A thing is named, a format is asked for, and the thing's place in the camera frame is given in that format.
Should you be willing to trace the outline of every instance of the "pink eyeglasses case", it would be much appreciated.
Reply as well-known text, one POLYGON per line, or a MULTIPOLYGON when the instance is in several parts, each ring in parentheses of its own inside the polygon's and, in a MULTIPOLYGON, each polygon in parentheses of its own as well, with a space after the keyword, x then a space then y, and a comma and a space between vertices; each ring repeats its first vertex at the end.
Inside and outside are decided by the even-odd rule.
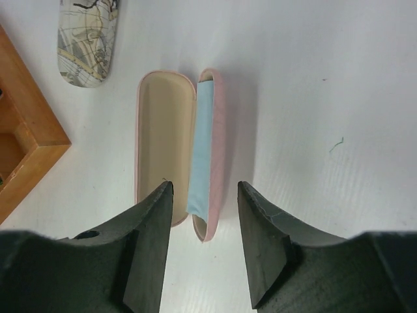
POLYGON ((135 202, 163 181, 174 185, 172 226, 190 214, 202 242, 216 233, 223 199, 225 97, 217 70, 197 88, 178 72, 157 70, 137 90, 135 202))

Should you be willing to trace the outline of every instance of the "light blue cleaning cloth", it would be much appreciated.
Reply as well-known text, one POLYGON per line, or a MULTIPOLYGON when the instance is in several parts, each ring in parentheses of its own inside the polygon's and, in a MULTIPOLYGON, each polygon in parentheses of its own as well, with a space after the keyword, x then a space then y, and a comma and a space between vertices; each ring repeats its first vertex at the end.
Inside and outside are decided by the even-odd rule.
POLYGON ((197 215, 206 223, 209 214, 213 96, 212 80, 197 84, 197 112, 187 204, 187 212, 197 215))

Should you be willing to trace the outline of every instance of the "white table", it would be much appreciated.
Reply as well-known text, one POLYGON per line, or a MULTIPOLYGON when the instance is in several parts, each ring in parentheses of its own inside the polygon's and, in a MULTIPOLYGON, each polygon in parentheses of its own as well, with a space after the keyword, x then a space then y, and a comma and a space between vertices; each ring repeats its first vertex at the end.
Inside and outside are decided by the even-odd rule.
POLYGON ((122 0, 97 89, 60 78, 58 11, 59 0, 0 0, 73 144, 2 229, 71 237, 133 205, 139 80, 165 68, 196 81, 205 67, 227 88, 228 197, 212 242, 190 219, 172 229, 160 312, 251 312, 239 180, 340 236, 417 228, 417 2, 122 0))

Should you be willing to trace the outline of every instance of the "wooden tray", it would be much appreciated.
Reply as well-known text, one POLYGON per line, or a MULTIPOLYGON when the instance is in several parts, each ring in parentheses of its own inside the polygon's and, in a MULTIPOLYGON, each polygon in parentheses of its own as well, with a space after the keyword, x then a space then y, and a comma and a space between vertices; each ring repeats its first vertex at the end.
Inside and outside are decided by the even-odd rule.
POLYGON ((0 26, 0 223, 71 146, 0 26))

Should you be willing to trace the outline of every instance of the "green scribble mark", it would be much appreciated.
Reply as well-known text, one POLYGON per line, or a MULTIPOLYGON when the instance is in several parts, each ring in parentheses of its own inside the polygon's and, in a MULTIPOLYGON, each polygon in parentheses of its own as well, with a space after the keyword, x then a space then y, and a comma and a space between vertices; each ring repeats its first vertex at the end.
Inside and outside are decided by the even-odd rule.
POLYGON ((331 153, 331 152, 333 151, 333 149, 334 149, 334 148, 336 148, 338 145, 341 145, 341 144, 343 143, 343 140, 344 140, 344 139, 343 139, 343 137, 342 137, 342 138, 341 138, 341 141, 340 141, 340 142, 338 142, 337 144, 335 144, 335 145, 333 146, 333 148, 331 148, 331 149, 330 149, 329 153, 331 153))

